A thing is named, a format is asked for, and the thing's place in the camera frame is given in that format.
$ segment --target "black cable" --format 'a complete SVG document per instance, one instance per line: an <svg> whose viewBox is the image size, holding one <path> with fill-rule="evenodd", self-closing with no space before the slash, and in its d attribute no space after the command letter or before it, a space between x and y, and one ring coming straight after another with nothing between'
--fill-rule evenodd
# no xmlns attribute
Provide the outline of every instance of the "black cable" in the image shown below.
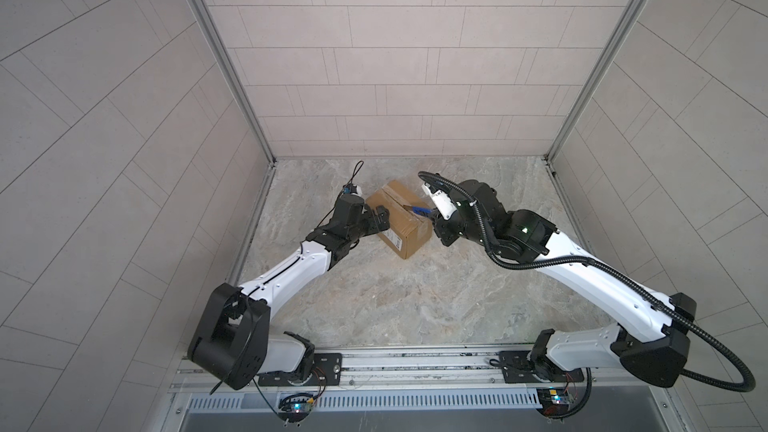
<svg viewBox="0 0 768 432"><path fill-rule="evenodd" d="M344 188L347 187L348 185L352 184L352 181L355 180L355 176L357 175L358 172L360 172L360 169L362 168L362 164L364 164L364 163L365 163L364 161L359 160L357 162L357 164L355 164L355 167L352 169L352 177L350 177L350 180L346 181L346 184L344 184L341 187L341 191L339 192L339 195L336 196L336 200L339 200L339 197L342 196L342 194L344 193ZM336 200L333 201L334 206L331 207L331 210L329 210L328 213L325 214L325 216L320 220L320 222L317 223L317 227L321 226L322 223L328 218L328 216L331 215L331 213L333 212L333 209L336 208L336 206L335 206Z"/></svg>
<svg viewBox="0 0 768 432"><path fill-rule="evenodd" d="M270 404L270 402L266 399L266 397L264 397L264 393L261 391L261 388L259 387L258 383L256 382L256 379L253 378L252 380L254 381L254 385L256 386L256 389L259 391L259 395L261 395L261 398L264 399L264 402L266 402L266 404L270 406L270 410L272 410L272 412L274 413L275 417L277 417L278 419L282 420L283 418L280 417L280 414L277 413L277 410L275 410L275 408L272 407L272 404Z"/></svg>
<svg viewBox="0 0 768 432"><path fill-rule="evenodd" d="M734 354L734 352L729 350L728 347L723 345L720 341L715 339L715 337L707 333L701 327L694 324L692 321L688 320L683 315L678 314L675 310L670 308L661 300L654 297L650 292L645 290L643 286L639 285L631 278L622 274L615 268L612 268L608 264L603 264L602 262L592 257L585 257L583 255L564 255L562 257L548 258L545 260L536 261L536 262L533 262L532 264L515 264L511 262L505 262L501 260L499 257L497 257L491 248L491 243L492 243L491 239L492 239L493 230L488 230L488 228L485 226L484 217L480 212L480 207L478 207L477 199L474 196L469 194L459 184L456 184L450 180L447 180L442 176L438 176L437 174L433 174L430 172L419 172L418 177L421 180L428 182L433 186L437 186L440 189L444 189L445 187L452 188L453 190L456 190L456 192L466 197L466 199L469 201L469 205L472 207L472 211L475 213L475 220L478 223L478 227L480 228L480 234L483 237L482 242L485 248L485 254L490 257L490 259L494 262L494 264L509 270L531 270L533 268L551 267L552 265L573 264L573 263L581 263L584 265L591 265L592 267L598 268L601 271L609 274L611 277L619 280L619 282L626 285L633 292L641 296L643 300L648 301L652 306L654 306L654 308L665 313L667 316L671 317L673 320L679 322L688 330L693 331L694 334L698 335L705 342L711 345L715 350L720 352L720 354L723 355L723 357L725 357L726 359L728 359L728 361L731 362L734 365L734 367L739 371L742 377L742 381L740 383L728 382L725 380L708 377L703 374L699 374L698 372L693 372L692 370L687 370L687 369L683 369L682 372L680 372L681 375L694 380L698 380L699 382L703 382L708 385L712 385L717 388L732 390L734 392L749 392L750 390L755 388L756 382L755 382L754 375L752 375L752 371L746 366L746 364L744 364L744 362L738 356L736 356L736 354Z"/></svg>
<svg viewBox="0 0 768 432"><path fill-rule="evenodd" d="M584 395L581 396L581 400L576 404L576 406L568 412L565 412L564 414L560 415L547 415L545 416L548 419L567 419L573 415L578 414L578 412L584 408L585 405L587 405L587 400L589 400L589 396L592 394L592 370L587 367L587 389L584 391Z"/></svg>

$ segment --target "metal mounting plate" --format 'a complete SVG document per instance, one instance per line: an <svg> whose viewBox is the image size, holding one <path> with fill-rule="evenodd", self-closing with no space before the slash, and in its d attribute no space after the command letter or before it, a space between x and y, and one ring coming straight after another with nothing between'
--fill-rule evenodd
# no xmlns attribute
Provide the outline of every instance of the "metal mounting plate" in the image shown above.
<svg viewBox="0 0 768 432"><path fill-rule="evenodd" d="M341 379L341 366L342 356L341 354L318 354L315 353L315 360L312 368L320 370L320 378L318 380L314 374L310 376L305 384L305 387L317 387L320 384L323 385L339 385ZM291 387L284 374L264 374L259 376L259 387Z"/></svg>
<svg viewBox="0 0 768 432"><path fill-rule="evenodd" d="M542 382L536 377L533 371L530 370L530 366L528 365L528 352L526 350L502 350L498 353L498 360L502 364L507 364L502 368L505 384ZM584 374L581 372L581 369L569 370L568 375L571 376L570 380L565 377L565 373L563 373L562 375L555 375L552 382L584 381Z"/></svg>

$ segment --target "marble floor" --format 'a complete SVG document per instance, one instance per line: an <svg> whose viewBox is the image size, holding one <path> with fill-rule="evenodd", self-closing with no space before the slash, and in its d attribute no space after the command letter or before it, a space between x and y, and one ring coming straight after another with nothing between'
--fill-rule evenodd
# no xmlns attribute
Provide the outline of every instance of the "marble floor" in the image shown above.
<svg viewBox="0 0 768 432"><path fill-rule="evenodd" d="M278 162L242 282L292 253L330 210L355 163ZM423 196L419 170L456 182L487 182L507 210L531 209L574 236L538 157L367 159L355 183L366 196L396 178ZM374 235L293 296L271 325L331 347L532 342L546 328L575 331L609 322L600 309L540 272L497 267L473 242L460 239L447 248L433 235L403 260Z"/></svg>

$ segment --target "cardboard box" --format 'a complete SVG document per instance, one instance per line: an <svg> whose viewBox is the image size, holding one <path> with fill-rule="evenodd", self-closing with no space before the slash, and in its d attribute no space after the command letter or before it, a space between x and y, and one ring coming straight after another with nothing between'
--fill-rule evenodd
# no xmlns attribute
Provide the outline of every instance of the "cardboard box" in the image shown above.
<svg viewBox="0 0 768 432"><path fill-rule="evenodd" d="M432 236L432 223L403 206L431 208L397 180L391 181L366 200L371 208L385 206L389 210L389 230L379 233L400 257L408 258Z"/></svg>

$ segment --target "robotic arm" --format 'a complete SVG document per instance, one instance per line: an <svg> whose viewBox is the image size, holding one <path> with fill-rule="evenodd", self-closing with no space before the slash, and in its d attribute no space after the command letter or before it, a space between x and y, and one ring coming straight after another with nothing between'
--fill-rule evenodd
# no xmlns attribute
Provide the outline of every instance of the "robotic arm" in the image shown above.
<svg viewBox="0 0 768 432"><path fill-rule="evenodd" d="M727 390L754 389L754 376L744 362L693 323L696 302L686 294L669 297L633 281L584 251L534 212L506 212L488 184L476 180L456 184L430 172L418 176L437 206L429 217L443 245L467 238L483 246L500 267L535 268L566 284L616 320L606 328L591 331L542 331L527 363L518 361L505 367L532 371L545 380L578 368L624 368L638 379L664 388L672 387L678 376L684 375ZM689 331L727 358L743 381L717 380L684 369Z"/></svg>
<svg viewBox="0 0 768 432"><path fill-rule="evenodd" d="M270 334L271 313L312 279L331 270L361 237L388 228L389 211L382 206L371 210L360 189L347 183L328 224L316 227L291 256L255 280L239 287L222 284L214 290L187 357L220 384L236 390L256 374L274 372L301 384L312 373L314 345L297 334Z"/></svg>
<svg viewBox="0 0 768 432"><path fill-rule="evenodd" d="M532 211L505 211L488 184L476 180L457 184L430 172L418 176L436 204L429 218L443 245L459 238L476 242L496 265L510 270L535 268L616 321L590 331L542 331L527 357L507 361L500 357L505 370L543 381L564 381L567 373L581 368L587 369L588 378L591 367L624 368L659 387L672 387L684 375L728 390L754 389L754 376L744 362L693 323L696 302L692 298L683 293L670 297L633 281ZM188 358L236 390L256 374L283 374L291 383L302 384L312 373L314 346L289 332L270 334L270 314L336 265L360 238L388 228L389 212L381 206L371 210L350 180L336 200L329 223L315 228L291 256L237 288L229 284L216 288L190 342ZM743 381L726 382L684 369L689 331L727 358Z"/></svg>

